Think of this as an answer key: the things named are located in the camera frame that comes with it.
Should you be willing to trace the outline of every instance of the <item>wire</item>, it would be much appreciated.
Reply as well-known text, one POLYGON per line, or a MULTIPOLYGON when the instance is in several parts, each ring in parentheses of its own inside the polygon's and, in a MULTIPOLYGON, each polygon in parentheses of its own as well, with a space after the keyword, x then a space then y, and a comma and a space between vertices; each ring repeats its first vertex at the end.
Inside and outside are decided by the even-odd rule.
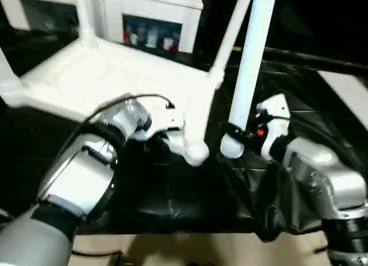
POLYGON ((123 252, 120 250, 116 250, 114 252, 109 252, 109 253, 82 253, 77 250, 72 250, 71 254, 74 256, 83 256, 83 257, 106 257, 106 256, 115 256, 115 255, 123 256, 124 255, 123 252))
POLYGON ((87 118, 85 118, 82 123, 80 123, 76 129, 70 134, 70 136, 65 140, 64 144, 62 145, 62 147, 60 148, 59 153, 56 155, 56 159, 55 161, 60 157, 60 155, 62 153, 64 153, 64 151, 70 146, 70 144, 75 140, 76 136, 79 134, 79 132, 82 130, 82 128, 88 124, 90 122, 91 119, 93 119, 94 117, 96 117, 99 113, 121 103, 124 101, 129 101, 131 99, 136 99, 136 98, 145 98, 145 97, 158 97, 158 98, 162 98, 165 101, 168 102, 168 108, 175 108, 174 104, 166 97, 164 97, 163 95, 160 94, 140 94, 140 95, 131 95, 131 96, 126 96, 126 94, 116 98, 116 99, 112 99, 111 101, 107 102, 106 104, 100 105, 90 116, 88 116, 87 118))
MULTIPOLYGON (((83 120, 83 122, 81 124, 79 124, 76 129, 74 129, 74 131, 70 134, 70 136, 68 137, 68 139, 65 140, 64 144, 62 145, 59 153, 56 155, 55 160, 53 163, 55 163, 55 161, 60 157, 60 155, 70 146, 70 144, 75 140, 76 136, 79 134, 79 132, 82 130, 82 128, 88 124, 91 119, 93 119, 94 117, 96 117, 99 113, 121 103, 124 101, 128 101, 131 99, 136 99, 136 98, 145 98, 145 97, 158 97, 158 98, 162 98, 165 101, 168 102, 167 107, 168 108, 175 108, 174 104, 166 97, 159 95, 159 94, 140 94, 140 95, 131 95, 131 96, 126 96, 126 95, 122 95, 116 99, 113 99, 109 102, 107 102, 106 104, 100 105, 90 116, 88 116, 87 118, 85 118, 83 120)), ((72 255, 74 256, 82 256, 82 257, 106 257, 106 256, 114 256, 114 255, 119 255, 119 256, 123 256, 124 254, 117 250, 114 252, 109 252, 109 253, 82 253, 80 251, 77 250, 72 250, 72 255)))

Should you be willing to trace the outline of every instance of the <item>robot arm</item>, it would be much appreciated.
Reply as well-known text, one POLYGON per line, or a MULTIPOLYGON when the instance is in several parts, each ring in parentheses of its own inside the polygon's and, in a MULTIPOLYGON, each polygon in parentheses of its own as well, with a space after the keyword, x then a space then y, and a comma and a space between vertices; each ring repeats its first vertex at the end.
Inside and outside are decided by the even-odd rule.
POLYGON ((175 109, 149 114, 130 99, 104 111, 97 125, 102 127, 98 133, 80 134, 57 158, 41 183, 37 204, 2 231, 0 265, 67 265, 77 227, 99 217, 116 188, 117 142, 179 130, 183 119, 175 109))
POLYGON ((227 133, 265 160, 276 160, 303 185, 322 219, 328 257, 334 265, 368 265, 367 187, 360 173, 341 163, 326 146, 289 134, 284 95, 257 105, 253 130, 227 124, 227 133))

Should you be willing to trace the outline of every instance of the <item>white cabinet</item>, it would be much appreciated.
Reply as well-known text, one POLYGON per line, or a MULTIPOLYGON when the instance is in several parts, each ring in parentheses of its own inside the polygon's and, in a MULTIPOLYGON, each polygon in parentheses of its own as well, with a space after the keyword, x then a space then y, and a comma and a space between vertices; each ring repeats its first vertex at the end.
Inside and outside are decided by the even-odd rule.
MULTIPOLYGON (((78 26, 76 0, 0 0, 7 18, 16 29, 67 29, 78 26)), ((102 0, 90 0, 96 34, 104 33, 102 0)))
POLYGON ((142 24, 144 26, 143 33, 146 33, 144 36, 145 42, 148 41, 147 38, 149 36, 147 34, 152 35, 154 33, 156 35, 153 37, 156 37, 156 41, 161 41, 161 46, 166 46, 169 43, 170 36, 165 36, 164 34, 176 33, 179 34, 177 36, 178 50, 189 53, 193 51, 198 23, 203 8, 202 0, 104 1, 106 18, 105 38, 108 40, 123 43, 124 38, 127 40, 127 34, 130 34, 130 41, 136 44, 132 36, 139 34, 139 32, 127 32, 127 24, 124 23, 129 18, 135 18, 133 20, 135 24, 129 24, 129 30, 133 30, 133 26, 142 24))

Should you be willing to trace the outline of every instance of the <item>white tube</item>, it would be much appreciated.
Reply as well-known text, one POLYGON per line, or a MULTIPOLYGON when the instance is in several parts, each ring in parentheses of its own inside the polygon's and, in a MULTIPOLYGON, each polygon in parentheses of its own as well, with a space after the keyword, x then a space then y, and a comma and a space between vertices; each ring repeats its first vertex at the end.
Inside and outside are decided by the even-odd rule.
MULTIPOLYGON (((260 63, 266 44, 275 0, 253 0, 246 42, 232 100, 229 122, 242 128, 247 126, 260 63)), ((229 158, 243 154, 244 145, 225 135, 221 141, 221 153, 229 158)))
POLYGON ((79 21, 79 37, 89 37, 95 35, 92 26, 92 14, 89 11, 90 0, 76 0, 76 11, 79 21))
POLYGON ((251 0, 237 0, 210 72, 224 71, 251 0))

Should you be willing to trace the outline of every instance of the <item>black tablecloth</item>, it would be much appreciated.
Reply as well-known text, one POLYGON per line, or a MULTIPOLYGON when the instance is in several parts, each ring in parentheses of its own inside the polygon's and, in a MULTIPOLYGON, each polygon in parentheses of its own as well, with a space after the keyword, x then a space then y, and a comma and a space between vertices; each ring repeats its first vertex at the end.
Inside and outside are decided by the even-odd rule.
MULTIPOLYGON (((109 208, 79 232, 254 232, 268 241, 281 231, 318 230, 320 221, 289 173, 251 150, 237 160, 220 154, 218 124, 228 118, 236 76, 236 69, 229 70, 214 97, 205 139, 211 154, 202 166, 187 165, 156 139, 129 143, 109 208)), ((281 92, 292 115, 329 133, 355 157, 354 167, 366 177, 367 131, 317 72, 263 63, 253 104, 281 92)), ((9 109, 2 104, 0 113, 0 207, 20 214, 34 202, 40 180, 76 124, 29 107, 9 109)), ((291 129, 327 143, 293 122, 291 129)), ((88 181, 80 186, 87 187, 88 181)))

